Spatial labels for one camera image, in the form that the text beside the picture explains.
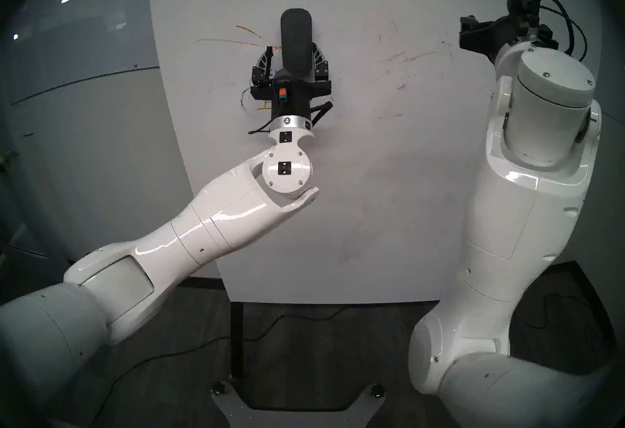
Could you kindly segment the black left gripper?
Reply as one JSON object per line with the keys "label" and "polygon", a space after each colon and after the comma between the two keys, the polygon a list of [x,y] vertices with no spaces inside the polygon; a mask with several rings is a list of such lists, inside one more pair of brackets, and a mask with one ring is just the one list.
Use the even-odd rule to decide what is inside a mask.
{"label": "black left gripper", "polygon": [[304,80],[272,80],[271,63],[274,48],[269,45],[253,66],[251,72],[251,96],[255,100],[271,102],[269,121],[286,115],[311,118],[312,99],[329,96],[332,82],[329,79],[329,64],[321,49],[312,43],[313,82]]}

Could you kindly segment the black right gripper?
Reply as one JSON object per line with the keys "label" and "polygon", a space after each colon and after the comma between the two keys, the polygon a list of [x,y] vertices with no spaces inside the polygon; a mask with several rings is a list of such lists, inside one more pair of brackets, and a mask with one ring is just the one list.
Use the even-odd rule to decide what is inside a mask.
{"label": "black right gripper", "polygon": [[[527,17],[506,15],[494,21],[481,22],[475,16],[463,16],[460,17],[459,47],[484,55],[494,64],[505,44],[526,38],[528,27]],[[558,41],[553,38],[549,27],[539,27],[534,46],[558,48]]]}

